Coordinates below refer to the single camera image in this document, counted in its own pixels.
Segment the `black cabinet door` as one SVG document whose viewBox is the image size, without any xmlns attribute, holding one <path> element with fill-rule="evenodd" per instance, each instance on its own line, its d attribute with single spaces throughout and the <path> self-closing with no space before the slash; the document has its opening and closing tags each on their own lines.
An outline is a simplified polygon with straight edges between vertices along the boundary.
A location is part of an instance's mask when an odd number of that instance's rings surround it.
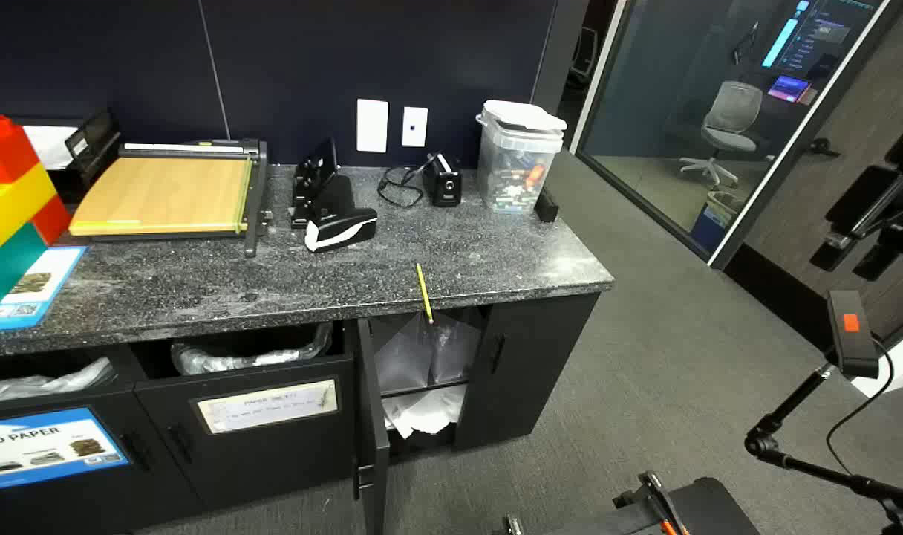
<svg viewBox="0 0 903 535">
<path fill-rule="evenodd" d="M 390 431 L 380 400 L 373 329 L 356 324 L 356 474 L 355 495 L 362 503 L 367 535 L 387 535 Z"/>
<path fill-rule="evenodd" d="M 459 422 L 459 448 L 536 431 L 595 304 L 595 295 L 576 295 L 490 309 Z"/>
</svg>

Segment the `white papers inside cabinet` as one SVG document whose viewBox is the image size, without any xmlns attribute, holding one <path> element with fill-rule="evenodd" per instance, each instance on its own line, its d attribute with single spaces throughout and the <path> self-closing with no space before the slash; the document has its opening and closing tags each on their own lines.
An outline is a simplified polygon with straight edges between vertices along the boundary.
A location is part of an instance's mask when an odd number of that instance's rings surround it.
<svg viewBox="0 0 903 535">
<path fill-rule="evenodd" d="M 481 329 L 475 311 L 439 311 L 435 320 L 392 314 L 370 324 L 387 425 L 401 439 L 439 434 L 462 418 Z"/>
</svg>

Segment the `black electric pencil sharpener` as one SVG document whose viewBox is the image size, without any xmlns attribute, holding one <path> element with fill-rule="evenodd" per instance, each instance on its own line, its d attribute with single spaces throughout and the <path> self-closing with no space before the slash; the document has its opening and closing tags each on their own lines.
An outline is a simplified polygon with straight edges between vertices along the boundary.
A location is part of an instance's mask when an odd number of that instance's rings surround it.
<svg viewBox="0 0 903 535">
<path fill-rule="evenodd" d="M 436 207 L 456 207 L 462 202 L 462 171 L 444 152 L 432 152 L 424 159 L 424 189 Z"/>
</svg>

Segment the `small black box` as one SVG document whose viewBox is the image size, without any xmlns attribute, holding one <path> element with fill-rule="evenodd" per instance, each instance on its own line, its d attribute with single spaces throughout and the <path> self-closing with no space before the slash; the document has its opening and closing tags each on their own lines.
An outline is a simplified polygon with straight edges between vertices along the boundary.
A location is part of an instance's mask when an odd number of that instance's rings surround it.
<svg viewBox="0 0 903 535">
<path fill-rule="evenodd" d="M 542 197 L 536 202 L 536 214 L 542 223 L 552 223 L 560 217 L 560 202 L 548 188 L 542 189 Z"/>
</svg>

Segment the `black and white stapler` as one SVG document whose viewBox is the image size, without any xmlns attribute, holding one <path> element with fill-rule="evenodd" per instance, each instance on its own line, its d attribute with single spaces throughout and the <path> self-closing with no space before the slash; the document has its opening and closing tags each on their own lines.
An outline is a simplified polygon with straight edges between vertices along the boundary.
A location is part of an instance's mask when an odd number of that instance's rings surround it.
<svg viewBox="0 0 903 535">
<path fill-rule="evenodd" d="M 306 210 L 303 244 L 310 252 L 328 252 L 378 234 L 378 210 L 355 202 L 349 174 L 331 174 Z"/>
</svg>

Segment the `clear plastic container with lid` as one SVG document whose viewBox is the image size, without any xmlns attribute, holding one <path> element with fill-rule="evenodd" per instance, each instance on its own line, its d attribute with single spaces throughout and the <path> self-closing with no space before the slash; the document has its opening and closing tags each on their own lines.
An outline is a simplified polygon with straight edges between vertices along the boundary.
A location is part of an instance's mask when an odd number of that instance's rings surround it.
<svg viewBox="0 0 903 535">
<path fill-rule="evenodd" d="M 493 210 L 528 214 L 566 149 L 569 122 L 528 101 L 487 98 L 481 124 L 478 180 Z"/>
</svg>

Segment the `white outlet plate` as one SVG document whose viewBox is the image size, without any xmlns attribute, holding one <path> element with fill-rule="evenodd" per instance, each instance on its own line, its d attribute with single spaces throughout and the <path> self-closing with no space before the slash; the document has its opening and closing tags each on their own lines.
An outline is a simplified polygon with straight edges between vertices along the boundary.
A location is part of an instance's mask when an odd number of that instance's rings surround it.
<svg viewBox="0 0 903 535">
<path fill-rule="evenodd" d="M 427 146 L 427 109 L 408 107 L 401 115 L 401 146 L 404 149 L 424 149 Z"/>
</svg>

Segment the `black hole punch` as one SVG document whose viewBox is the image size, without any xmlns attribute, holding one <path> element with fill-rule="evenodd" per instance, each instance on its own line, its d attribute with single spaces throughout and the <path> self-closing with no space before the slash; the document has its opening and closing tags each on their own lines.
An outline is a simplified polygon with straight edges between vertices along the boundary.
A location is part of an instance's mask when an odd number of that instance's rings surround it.
<svg viewBox="0 0 903 535">
<path fill-rule="evenodd" d="M 332 139 L 318 143 L 294 168 L 294 189 L 291 189 L 291 226 L 303 229 L 306 219 L 318 207 L 318 197 L 325 180 L 340 168 L 340 152 Z"/>
</svg>

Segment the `black trash bin drawer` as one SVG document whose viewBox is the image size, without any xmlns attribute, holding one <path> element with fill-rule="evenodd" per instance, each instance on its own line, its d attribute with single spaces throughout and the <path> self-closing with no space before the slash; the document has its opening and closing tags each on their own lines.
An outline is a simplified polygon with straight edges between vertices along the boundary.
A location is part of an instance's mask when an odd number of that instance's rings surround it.
<svg viewBox="0 0 903 535">
<path fill-rule="evenodd" d="M 182 375 L 173 350 L 136 342 L 136 397 L 205 512 L 310 491 L 355 473 L 356 333 L 332 320 L 312 359 Z"/>
</svg>

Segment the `wooden paper cutter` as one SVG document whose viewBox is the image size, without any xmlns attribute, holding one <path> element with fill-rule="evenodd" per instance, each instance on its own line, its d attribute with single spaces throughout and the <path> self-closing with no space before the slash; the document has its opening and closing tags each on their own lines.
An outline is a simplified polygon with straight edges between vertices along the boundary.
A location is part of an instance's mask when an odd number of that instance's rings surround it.
<svg viewBox="0 0 903 535">
<path fill-rule="evenodd" d="M 248 143 L 126 143 L 77 202 L 77 241 L 242 238 L 255 252 L 269 189 L 269 146 Z"/>
</svg>

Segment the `white office chair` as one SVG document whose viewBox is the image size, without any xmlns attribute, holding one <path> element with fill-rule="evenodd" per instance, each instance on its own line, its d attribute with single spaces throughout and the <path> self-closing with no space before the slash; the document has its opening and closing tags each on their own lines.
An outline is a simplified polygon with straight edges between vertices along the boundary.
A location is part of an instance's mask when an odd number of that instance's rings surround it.
<svg viewBox="0 0 903 535">
<path fill-rule="evenodd" d="M 726 81 L 701 122 L 701 139 L 710 146 L 708 158 L 684 158 L 680 171 L 701 171 L 716 188 L 738 188 L 741 174 L 720 164 L 722 152 L 751 155 L 759 143 L 750 128 L 759 122 L 763 107 L 763 93 L 744 81 Z"/>
</svg>

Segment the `black label printer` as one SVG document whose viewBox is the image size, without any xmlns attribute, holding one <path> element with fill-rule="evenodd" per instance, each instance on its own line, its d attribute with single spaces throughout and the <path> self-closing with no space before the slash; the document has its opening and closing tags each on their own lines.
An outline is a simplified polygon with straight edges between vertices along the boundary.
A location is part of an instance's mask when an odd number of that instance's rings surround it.
<svg viewBox="0 0 903 535">
<path fill-rule="evenodd" d="M 122 149 L 111 109 L 70 124 L 32 122 L 28 136 L 65 204 L 77 204 Z"/>
</svg>

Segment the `black recycling drawer blue label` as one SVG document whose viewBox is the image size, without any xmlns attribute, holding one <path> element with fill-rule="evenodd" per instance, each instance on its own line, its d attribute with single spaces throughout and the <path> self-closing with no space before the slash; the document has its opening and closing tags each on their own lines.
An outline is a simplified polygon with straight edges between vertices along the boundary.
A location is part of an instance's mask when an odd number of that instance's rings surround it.
<svg viewBox="0 0 903 535">
<path fill-rule="evenodd" d="M 126 347 L 0 357 L 0 535 L 130 535 L 200 509 Z"/>
</svg>

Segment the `blue paper sheet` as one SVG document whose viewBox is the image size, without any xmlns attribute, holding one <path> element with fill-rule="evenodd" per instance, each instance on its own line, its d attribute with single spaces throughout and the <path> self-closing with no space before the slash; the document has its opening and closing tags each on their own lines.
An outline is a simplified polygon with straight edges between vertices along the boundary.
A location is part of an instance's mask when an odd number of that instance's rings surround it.
<svg viewBox="0 0 903 535">
<path fill-rule="evenodd" d="M 49 314 L 83 254 L 83 246 L 50 246 L 41 252 L 0 299 L 0 333 L 32 329 Z"/>
</svg>

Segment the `white light switch plate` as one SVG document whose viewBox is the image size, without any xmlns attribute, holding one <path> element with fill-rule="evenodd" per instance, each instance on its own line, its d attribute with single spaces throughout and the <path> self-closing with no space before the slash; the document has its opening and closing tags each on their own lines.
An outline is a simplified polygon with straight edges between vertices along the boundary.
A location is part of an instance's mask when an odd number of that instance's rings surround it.
<svg viewBox="0 0 903 535">
<path fill-rule="evenodd" d="M 383 155 L 390 149 L 390 103 L 378 98 L 356 101 L 356 149 Z"/>
</svg>

